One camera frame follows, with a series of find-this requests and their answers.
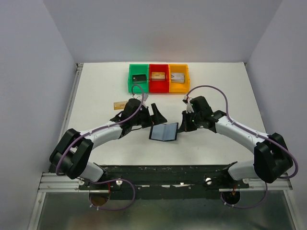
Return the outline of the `black leather card holder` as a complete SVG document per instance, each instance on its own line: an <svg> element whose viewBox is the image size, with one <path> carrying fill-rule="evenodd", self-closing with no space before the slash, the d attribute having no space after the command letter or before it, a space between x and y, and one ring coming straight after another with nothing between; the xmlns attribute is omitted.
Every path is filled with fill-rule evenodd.
<svg viewBox="0 0 307 230"><path fill-rule="evenodd" d="M156 141L175 141L177 139L178 123L158 124L151 127L149 139Z"/></svg>

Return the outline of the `gold VIP card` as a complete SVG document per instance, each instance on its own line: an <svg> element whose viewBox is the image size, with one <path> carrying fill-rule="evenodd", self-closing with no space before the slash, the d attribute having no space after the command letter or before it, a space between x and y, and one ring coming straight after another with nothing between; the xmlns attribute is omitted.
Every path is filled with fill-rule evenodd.
<svg viewBox="0 0 307 230"><path fill-rule="evenodd" d="M122 110L125 108L128 101L114 102L113 108L114 110Z"/></svg>

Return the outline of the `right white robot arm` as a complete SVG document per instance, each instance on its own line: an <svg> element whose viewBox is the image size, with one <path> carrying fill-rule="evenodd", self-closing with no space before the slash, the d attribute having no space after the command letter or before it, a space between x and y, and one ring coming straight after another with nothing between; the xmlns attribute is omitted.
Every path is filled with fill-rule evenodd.
<svg viewBox="0 0 307 230"><path fill-rule="evenodd" d="M182 123L178 132L208 129L232 139L254 155L251 161L236 161L227 165L221 175L223 186L230 188L239 180L249 178L259 178L271 184L293 166L294 161L286 152L287 146L280 134L260 133L230 121L225 112L214 112L203 96L192 99L185 96L183 102L187 107L182 112Z"/></svg>

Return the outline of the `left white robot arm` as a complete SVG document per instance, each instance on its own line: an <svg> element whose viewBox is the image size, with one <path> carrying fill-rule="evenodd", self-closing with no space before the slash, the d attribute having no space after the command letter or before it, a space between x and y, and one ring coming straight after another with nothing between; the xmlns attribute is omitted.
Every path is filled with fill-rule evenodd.
<svg viewBox="0 0 307 230"><path fill-rule="evenodd" d="M151 104L153 114L139 99L131 98L123 111L111 118L105 125L88 131L78 132L68 129L49 157L56 172L63 173L70 179L87 179L95 189L106 185L104 170L89 162L93 149L112 140L117 140L132 131L134 126L151 127L167 122L155 103Z"/></svg>

